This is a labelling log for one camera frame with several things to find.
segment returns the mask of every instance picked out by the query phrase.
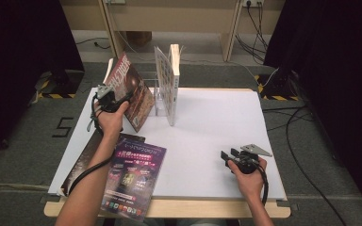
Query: power outlet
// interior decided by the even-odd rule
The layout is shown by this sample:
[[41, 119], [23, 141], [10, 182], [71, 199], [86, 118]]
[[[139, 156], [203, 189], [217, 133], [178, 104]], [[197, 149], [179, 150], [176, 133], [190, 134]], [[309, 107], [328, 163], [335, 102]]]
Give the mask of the power outlet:
[[258, 8], [261, 4], [261, 7], [263, 7], [264, 0], [243, 0], [243, 6], [247, 7], [247, 2], [251, 2], [251, 8]]

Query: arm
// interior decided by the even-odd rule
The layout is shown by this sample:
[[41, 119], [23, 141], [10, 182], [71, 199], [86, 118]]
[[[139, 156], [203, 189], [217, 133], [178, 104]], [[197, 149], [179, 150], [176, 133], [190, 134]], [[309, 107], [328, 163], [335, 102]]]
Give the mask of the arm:
[[[115, 113], [100, 113], [98, 119], [104, 136], [88, 168], [112, 156], [123, 126], [123, 113], [129, 103], [124, 102]], [[107, 181], [108, 164], [83, 178], [64, 203], [56, 225], [94, 225], [99, 214]]]
[[[258, 160], [260, 166], [265, 170], [267, 166], [266, 160], [260, 157]], [[263, 187], [263, 179], [261, 178], [260, 172], [255, 170], [251, 174], [244, 174], [231, 160], [228, 160], [228, 166], [237, 177], [239, 191], [248, 202], [255, 225], [273, 225], [272, 220], [260, 199], [260, 192]]]

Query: hand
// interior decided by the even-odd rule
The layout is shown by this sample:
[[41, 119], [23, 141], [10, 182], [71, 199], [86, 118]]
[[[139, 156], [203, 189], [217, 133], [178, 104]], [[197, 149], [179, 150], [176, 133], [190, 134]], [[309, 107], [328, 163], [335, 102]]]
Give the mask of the hand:
[[104, 132], [104, 137], [117, 139], [123, 127], [123, 114], [125, 110], [128, 108], [128, 106], [129, 103], [124, 102], [120, 105], [119, 109], [114, 113], [108, 113], [101, 110], [98, 110], [96, 112], [96, 115], [98, 116], [99, 125], [101, 126], [102, 131]]
[[[267, 167], [267, 161], [261, 157], [258, 157], [259, 165], [265, 170]], [[258, 170], [255, 170], [251, 174], [244, 174], [238, 168], [238, 166], [231, 160], [228, 160], [228, 166], [234, 172], [237, 177], [239, 191], [245, 197], [247, 202], [260, 200], [260, 192], [263, 187], [263, 178]]]

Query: black curtain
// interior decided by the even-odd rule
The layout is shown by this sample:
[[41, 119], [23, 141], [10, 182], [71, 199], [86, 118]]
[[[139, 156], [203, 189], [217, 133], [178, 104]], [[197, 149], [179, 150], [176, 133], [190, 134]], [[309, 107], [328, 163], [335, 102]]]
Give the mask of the black curtain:
[[362, 2], [287, 0], [264, 64], [299, 74], [297, 84], [362, 193]]
[[58, 0], [0, 1], [0, 142], [35, 93], [41, 74], [84, 71]]

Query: upright book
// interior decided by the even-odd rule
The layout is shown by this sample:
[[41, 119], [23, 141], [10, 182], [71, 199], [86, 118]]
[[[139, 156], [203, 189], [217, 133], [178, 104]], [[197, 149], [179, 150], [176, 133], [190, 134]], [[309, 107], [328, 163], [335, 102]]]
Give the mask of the upright book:
[[101, 209], [143, 221], [146, 216], [165, 148], [123, 138], [110, 164]]
[[170, 125], [175, 124], [177, 94], [180, 79], [180, 51], [178, 44], [170, 45], [169, 57], [155, 47], [156, 72], [166, 115]]
[[111, 70], [112, 59], [109, 61], [104, 84], [114, 88], [116, 101], [132, 92], [130, 106], [124, 112], [136, 132], [145, 123], [149, 112], [155, 104], [154, 96], [134, 68], [127, 55], [123, 53]]

